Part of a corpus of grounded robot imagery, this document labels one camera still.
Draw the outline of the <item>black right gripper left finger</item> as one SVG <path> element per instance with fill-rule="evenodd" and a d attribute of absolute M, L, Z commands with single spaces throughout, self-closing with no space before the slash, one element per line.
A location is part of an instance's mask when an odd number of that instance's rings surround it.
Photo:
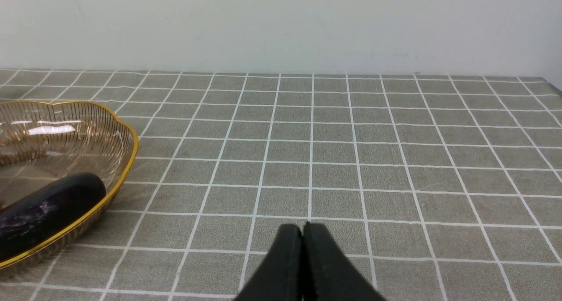
<path fill-rule="evenodd" d="M 297 225 L 282 224 L 265 258 L 236 301 L 300 301 L 303 238 Z"/>

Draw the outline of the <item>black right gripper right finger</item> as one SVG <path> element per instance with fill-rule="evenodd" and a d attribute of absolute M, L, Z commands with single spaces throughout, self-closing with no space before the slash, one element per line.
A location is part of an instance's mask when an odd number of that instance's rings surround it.
<path fill-rule="evenodd" d="M 345 256 L 327 227 L 307 222 L 303 228 L 304 301 L 383 301 Z"/>

